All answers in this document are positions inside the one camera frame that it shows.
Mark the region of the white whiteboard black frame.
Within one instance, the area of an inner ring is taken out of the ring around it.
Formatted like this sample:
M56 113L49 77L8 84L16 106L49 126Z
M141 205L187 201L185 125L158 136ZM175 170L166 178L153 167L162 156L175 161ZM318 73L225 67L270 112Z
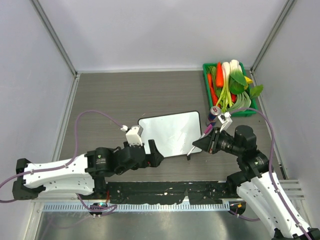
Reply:
M151 153L148 141L154 140L165 158L186 155L203 133L200 114L196 110L140 118L138 125L143 128L141 138L145 152Z

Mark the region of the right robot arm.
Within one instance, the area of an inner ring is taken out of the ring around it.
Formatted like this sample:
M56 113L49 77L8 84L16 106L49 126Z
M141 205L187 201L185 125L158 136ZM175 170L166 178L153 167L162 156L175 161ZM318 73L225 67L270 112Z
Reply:
M226 193L243 199L273 240L318 240L320 230L312 228L295 209L256 141L251 127L239 125L234 135L215 127L192 144L209 154L223 151L237 157L240 171L227 177Z

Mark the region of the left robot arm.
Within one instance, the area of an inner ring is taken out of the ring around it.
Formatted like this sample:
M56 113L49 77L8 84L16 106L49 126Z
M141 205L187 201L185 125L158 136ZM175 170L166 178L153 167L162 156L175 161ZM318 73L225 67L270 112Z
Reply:
M156 168L164 156L154 140L148 141L150 153L144 146L98 147L74 160L34 164L26 158L16 163L18 177L13 183L14 200L34 200L47 194L79 194L84 199L103 199L109 190L106 178L122 175L128 170Z

